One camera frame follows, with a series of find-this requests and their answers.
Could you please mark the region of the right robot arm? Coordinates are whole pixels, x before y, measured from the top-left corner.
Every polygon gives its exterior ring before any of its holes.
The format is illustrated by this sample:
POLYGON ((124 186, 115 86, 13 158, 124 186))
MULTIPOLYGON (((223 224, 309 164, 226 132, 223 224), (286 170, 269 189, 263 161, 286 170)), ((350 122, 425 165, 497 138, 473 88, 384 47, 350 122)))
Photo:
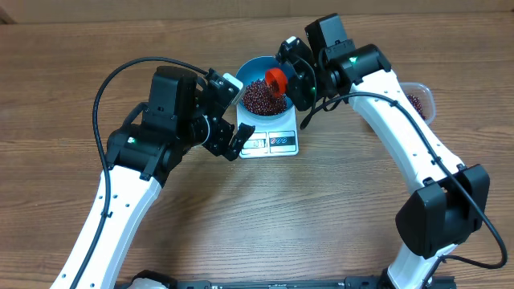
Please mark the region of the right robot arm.
POLYGON ((466 166, 430 130, 408 100, 389 60, 369 44, 356 47, 337 14, 309 24, 306 39, 283 41, 276 60, 293 73, 280 90, 309 116, 349 104, 370 125, 404 177, 410 197, 396 215, 397 258, 360 287, 452 288, 435 277, 440 263, 483 224, 490 178, 466 166))

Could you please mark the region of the red measuring scoop blue handle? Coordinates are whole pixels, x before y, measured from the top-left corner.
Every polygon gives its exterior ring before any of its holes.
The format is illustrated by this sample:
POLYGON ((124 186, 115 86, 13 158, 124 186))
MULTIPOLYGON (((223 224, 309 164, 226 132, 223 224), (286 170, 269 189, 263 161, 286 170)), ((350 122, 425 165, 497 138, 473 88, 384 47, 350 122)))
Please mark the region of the red measuring scoop blue handle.
POLYGON ((264 80, 275 98, 279 98, 286 93, 288 78, 280 68, 268 69, 265 72, 264 80))

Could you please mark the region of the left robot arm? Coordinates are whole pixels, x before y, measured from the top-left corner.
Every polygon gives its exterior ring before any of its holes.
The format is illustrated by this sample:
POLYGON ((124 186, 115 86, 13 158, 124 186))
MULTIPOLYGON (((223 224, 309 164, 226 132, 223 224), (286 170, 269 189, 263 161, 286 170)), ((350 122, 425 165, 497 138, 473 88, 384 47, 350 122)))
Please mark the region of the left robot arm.
POLYGON ((239 156, 255 129, 222 116, 244 90, 229 73, 157 68, 148 101, 108 138, 96 199, 54 288, 115 286, 137 228, 183 156, 198 145, 229 161, 239 156))

